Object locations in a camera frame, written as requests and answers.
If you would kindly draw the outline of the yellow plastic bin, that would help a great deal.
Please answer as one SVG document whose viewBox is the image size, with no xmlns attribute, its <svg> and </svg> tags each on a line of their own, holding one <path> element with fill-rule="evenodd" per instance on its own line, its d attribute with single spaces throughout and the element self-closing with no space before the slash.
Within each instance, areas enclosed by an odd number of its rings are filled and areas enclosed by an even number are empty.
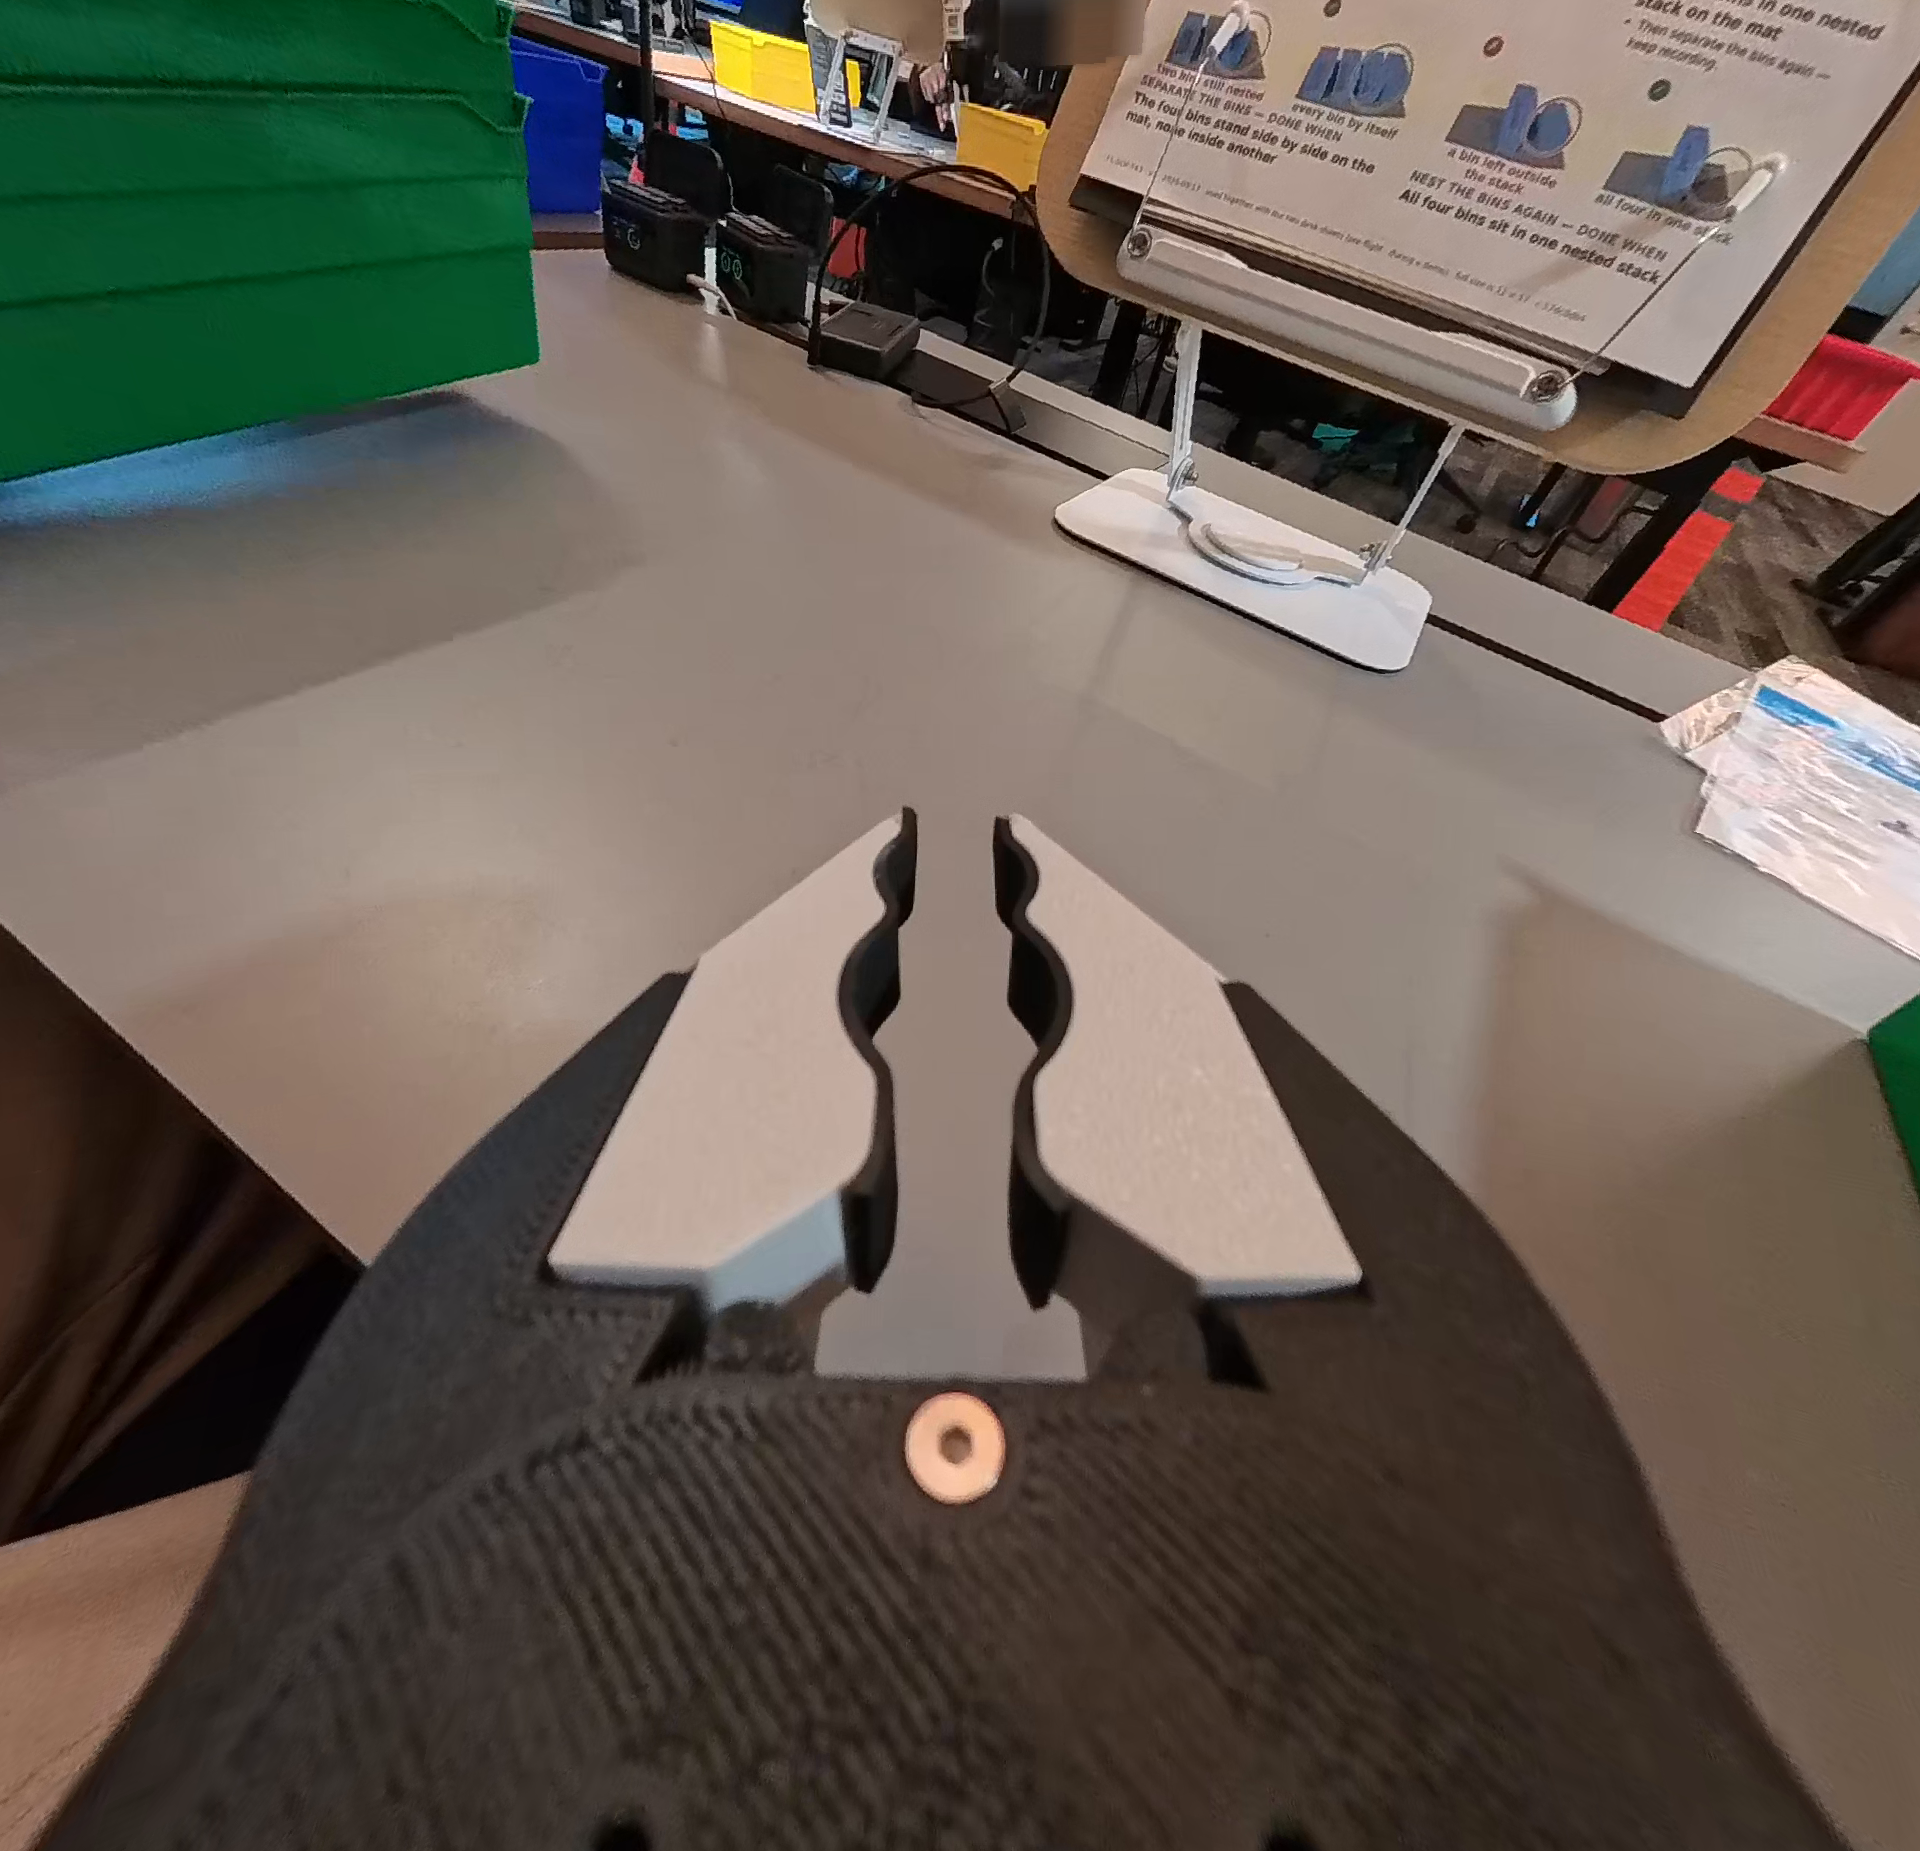
<svg viewBox="0 0 1920 1851">
<path fill-rule="evenodd" d="M 1048 121 L 1019 111 L 962 101 L 955 111 L 955 164 L 1029 193 L 1038 184 Z"/>
<path fill-rule="evenodd" d="M 712 20 L 709 39 L 716 84 L 727 92 L 835 128 L 851 126 L 857 113 L 874 113 L 877 67 L 811 23 L 802 40 L 788 40 L 743 23 Z"/>
</svg>

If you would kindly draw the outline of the black power adapter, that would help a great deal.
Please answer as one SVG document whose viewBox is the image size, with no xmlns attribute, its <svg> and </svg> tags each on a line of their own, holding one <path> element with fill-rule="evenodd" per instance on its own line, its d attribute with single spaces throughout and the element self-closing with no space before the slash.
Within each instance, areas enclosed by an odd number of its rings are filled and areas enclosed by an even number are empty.
<svg viewBox="0 0 1920 1851">
<path fill-rule="evenodd" d="M 810 364 L 856 380 L 889 382 L 917 355 L 921 325 L 880 304 L 847 302 L 810 334 Z"/>
</svg>

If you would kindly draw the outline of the red plastic bin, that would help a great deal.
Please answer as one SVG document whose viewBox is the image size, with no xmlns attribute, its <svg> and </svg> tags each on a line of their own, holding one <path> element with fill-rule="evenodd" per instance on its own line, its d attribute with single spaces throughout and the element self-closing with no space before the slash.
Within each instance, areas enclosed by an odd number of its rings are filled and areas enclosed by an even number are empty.
<svg viewBox="0 0 1920 1851">
<path fill-rule="evenodd" d="M 1915 380 L 1914 358 L 1829 334 L 1763 418 L 1855 445 Z"/>
</svg>

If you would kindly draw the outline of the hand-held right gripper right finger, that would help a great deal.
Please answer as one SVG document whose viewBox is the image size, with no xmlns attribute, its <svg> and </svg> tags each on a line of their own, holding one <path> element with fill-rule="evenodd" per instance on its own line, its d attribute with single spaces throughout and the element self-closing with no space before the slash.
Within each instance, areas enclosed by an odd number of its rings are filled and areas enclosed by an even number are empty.
<svg viewBox="0 0 1920 1851">
<path fill-rule="evenodd" d="M 1034 1309 L 1356 1290 L 1343 1235 L 1224 976 L 1033 820 L 992 830 L 1007 1006 L 1033 1041 L 1009 1249 Z"/>
</svg>

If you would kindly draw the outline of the blue plastic bin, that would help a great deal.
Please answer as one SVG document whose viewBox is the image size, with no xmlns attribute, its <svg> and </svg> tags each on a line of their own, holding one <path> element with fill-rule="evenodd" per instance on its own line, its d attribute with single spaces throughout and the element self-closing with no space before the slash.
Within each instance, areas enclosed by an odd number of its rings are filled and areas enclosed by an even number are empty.
<svg viewBox="0 0 1920 1851">
<path fill-rule="evenodd" d="M 605 177 L 605 62 L 518 36 L 509 45 L 516 96 L 527 107 L 529 209 L 538 216 L 596 215 Z"/>
</svg>

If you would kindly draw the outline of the instruction sheet on stand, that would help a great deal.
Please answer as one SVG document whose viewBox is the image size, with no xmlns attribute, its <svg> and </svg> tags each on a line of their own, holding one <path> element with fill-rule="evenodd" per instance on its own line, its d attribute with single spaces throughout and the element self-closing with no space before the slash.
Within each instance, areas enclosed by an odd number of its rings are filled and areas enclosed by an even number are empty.
<svg viewBox="0 0 1920 1851">
<path fill-rule="evenodd" d="M 1156 469 L 1119 472 L 1069 498 L 1059 524 L 1079 543 L 1361 670 L 1403 672 L 1429 622 L 1432 594 L 1393 557 L 1439 466 L 1419 472 L 1399 527 L 1362 550 L 1206 490 L 1192 442 L 1206 334 L 1441 424 L 1439 463 L 1478 433 L 1581 472 L 1666 469 L 1747 436 L 1763 420 L 1910 208 L 1897 185 L 1915 164 L 1915 87 L 1835 188 L 1716 371 L 1703 386 L 1676 390 L 1600 359 L 1491 338 L 1329 272 L 1230 247 L 1182 215 L 1158 215 L 1151 200 L 1105 200 L 1080 175 L 1122 67 L 1144 50 L 1148 2 L 1134 14 L 1131 52 L 1077 67 L 1043 157 L 1038 198 L 1045 235 L 1067 269 L 1170 317 L 1169 456 Z"/>
</svg>

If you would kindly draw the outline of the white paper with blue print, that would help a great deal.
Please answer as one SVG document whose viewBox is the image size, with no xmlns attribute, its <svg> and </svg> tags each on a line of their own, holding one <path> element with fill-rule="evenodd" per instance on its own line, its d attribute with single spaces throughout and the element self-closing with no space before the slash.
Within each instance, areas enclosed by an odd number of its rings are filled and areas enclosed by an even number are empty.
<svg viewBox="0 0 1920 1851">
<path fill-rule="evenodd" d="M 1918 956 L 1915 726 L 1784 659 L 1673 713 L 1661 736 L 1703 776 L 1703 840 Z"/>
</svg>

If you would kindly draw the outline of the printed instruction sheet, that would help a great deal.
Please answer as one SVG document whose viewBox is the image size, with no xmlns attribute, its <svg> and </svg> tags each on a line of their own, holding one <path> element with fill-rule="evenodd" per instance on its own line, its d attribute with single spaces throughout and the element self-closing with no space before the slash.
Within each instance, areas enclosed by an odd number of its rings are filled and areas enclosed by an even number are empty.
<svg viewBox="0 0 1920 1851">
<path fill-rule="evenodd" d="M 1915 87 L 1918 0 L 1151 0 L 1080 178 L 1676 390 Z"/>
</svg>

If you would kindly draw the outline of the person's beige trousers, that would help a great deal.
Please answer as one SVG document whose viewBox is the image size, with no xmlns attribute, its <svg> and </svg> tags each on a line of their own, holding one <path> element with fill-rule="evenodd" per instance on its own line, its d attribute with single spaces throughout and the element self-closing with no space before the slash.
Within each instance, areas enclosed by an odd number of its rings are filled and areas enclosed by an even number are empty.
<svg viewBox="0 0 1920 1851">
<path fill-rule="evenodd" d="M 2 1844 L 31 1847 L 198 1599 L 248 1475 L 2 1550 Z"/>
</svg>

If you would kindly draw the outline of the grey desk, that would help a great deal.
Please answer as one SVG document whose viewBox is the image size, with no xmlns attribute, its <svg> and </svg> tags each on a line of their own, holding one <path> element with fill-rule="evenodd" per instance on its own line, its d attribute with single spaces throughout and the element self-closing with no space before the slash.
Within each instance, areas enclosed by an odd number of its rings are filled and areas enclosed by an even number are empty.
<svg viewBox="0 0 1920 1851">
<path fill-rule="evenodd" d="M 842 1369 L 1063 1376 L 1004 1260 L 1023 814 L 1418 1140 L 1556 1304 L 1716 1638 L 1915 1847 L 1915 965 L 1718 854 L 1724 668 L 1427 553 L 1365 676 L 1054 527 L 1087 480 L 540 253 L 540 364 L 5 490 L 5 933 L 349 1249 L 885 815 L 896 1265 Z"/>
</svg>

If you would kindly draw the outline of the long wooden workbench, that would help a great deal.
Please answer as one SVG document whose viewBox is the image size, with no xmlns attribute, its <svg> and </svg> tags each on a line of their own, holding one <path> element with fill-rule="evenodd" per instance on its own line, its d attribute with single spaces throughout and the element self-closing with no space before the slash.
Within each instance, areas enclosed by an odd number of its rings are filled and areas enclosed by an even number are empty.
<svg viewBox="0 0 1920 1851">
<path fill-rule="evenodd" d="M 926 185 L 932 195 L 988 216 L 1009 216 L 1015 205 L 1038 205 L 1033 188 L 1019 191 L 983 167 L 962 165 L 948 143 L 932 143 L 896 126 L 885 126 L 880 138 L 833 130 L 802 111 L 743 98 L 716 81 L 710 55 L 699 50 L 650 55 L 614 32 L 575 24 L 540 2 L 497 0 L 497 4 L 511 14 L 516 33 L 529 40 L 596 57 L 609 68 L 638 73 L 650 64 L 656 96 L 674 111 L 698 111 L 716 126 L 768 138 L 889 184 Z"/>
</svg>

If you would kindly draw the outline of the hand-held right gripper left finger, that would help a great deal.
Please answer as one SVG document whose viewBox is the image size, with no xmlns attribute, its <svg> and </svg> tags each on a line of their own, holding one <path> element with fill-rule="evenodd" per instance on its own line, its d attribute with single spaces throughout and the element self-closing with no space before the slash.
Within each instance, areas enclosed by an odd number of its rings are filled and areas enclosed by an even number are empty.
<svg viewBox="0 0 1920 1851">
<path fill-rule="evenodd" d="M 899 1214 L 877 1035 L 915 898 L 899 810 L 699 958 L 548 1249 L 556 1281 L 704 1311 L 877 1288 Z"/>
</svg>

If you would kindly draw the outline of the orange cone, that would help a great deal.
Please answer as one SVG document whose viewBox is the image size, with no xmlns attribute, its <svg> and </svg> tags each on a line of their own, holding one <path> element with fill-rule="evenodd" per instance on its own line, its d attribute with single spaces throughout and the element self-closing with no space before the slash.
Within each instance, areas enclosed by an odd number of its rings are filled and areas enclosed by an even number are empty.
<svg viewBox="0 0 1920 1851">
<path fill-rule="evenodd" d="M 1645 631 L 1664 631 L 1761 490 L 1763 472 L 1747 466 L 1720 472 L 1693 512 L 1666 529 L 1659 552 L 1622 596 L 1604 607 Z"/>
</svg>

